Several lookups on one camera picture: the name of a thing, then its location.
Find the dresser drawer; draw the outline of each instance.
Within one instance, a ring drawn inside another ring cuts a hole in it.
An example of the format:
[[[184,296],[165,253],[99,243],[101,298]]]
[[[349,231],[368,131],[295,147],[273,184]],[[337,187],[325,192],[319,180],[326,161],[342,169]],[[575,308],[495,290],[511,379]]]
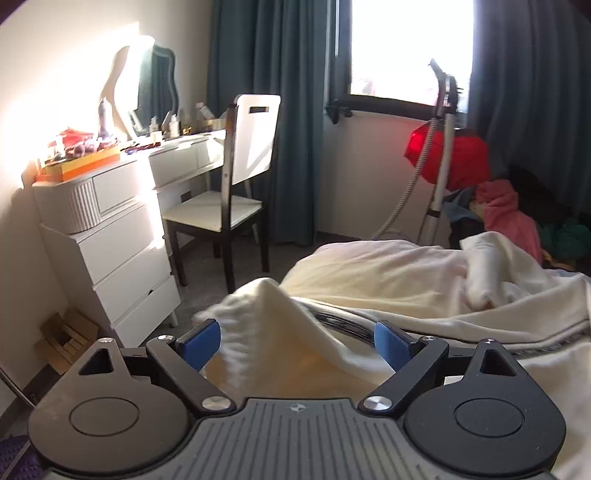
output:
[[[101,213],[154,188],[146,158],[113,168],[92,178]]]
[[[126,348],[137,347],[181,302],[174,277],[168,277],[114,326]]]
[[[210,163],[223,160],[223,144],[215,138],[208,138],[205,142],[194,144],[197,155],[197,166],[205,167]]]
[[[148,246],[101,280],[95,292],[109,321],[114,323],[169,275],[164,245]]]
[[[150,165],[157,187],[197,170],[197,155],[192,141],[182,142],[173,150],[152,155]]]
[[[93,284],[147,247],[154,239],[148,204],[110,223],[80,242]]]

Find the orange box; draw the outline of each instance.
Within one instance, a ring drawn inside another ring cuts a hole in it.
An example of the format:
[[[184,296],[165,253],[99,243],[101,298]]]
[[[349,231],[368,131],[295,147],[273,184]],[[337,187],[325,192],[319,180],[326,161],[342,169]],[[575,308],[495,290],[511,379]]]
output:
[[[35,177],[36,181],[66,181],[85,174],[110,163],[119,161],[121,149],[118,145],[104,150],[84,155],[74,160],[64,160],[59,163],[46,165]]]

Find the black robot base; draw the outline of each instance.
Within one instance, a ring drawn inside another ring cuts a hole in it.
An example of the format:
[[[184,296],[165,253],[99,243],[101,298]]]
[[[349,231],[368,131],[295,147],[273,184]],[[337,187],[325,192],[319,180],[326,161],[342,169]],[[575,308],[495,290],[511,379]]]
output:
[[[564,419],[500,343],[455,349],[387,323],[374,341],[396,373],[356,407],[238,408],[199,374],[220,345],[215,320],[146,348],[99,339],[35,408],[30,439],[47,480],[553,478]],[[463,378],[443,385],[451,375]]]

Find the mirror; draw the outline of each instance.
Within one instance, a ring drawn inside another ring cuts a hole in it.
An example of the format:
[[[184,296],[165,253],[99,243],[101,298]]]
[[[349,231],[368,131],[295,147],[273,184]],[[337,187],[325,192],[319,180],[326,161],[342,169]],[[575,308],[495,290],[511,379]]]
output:
[[[178,113],[174,65],[174,53],[169,48],[154,45],[151,51],[144,51],[139,66],[138,107],[129,112],[138,135],[149,133],[152,117],[162,124],[169,112]]]
[[[174,52],[148,35],[117,52],[101,94],[113,105],[116,127],[136,138],[149,134],[152,117],[166,124],[178,114],[175,65]]]

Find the window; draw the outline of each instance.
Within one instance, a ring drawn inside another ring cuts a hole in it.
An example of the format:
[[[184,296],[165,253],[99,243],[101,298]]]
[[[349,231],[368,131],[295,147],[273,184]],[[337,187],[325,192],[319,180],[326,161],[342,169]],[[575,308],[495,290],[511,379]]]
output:
[[[467,111],[473,0],[334,1],[331,107],[429,119],[434,58],[456,78]]]

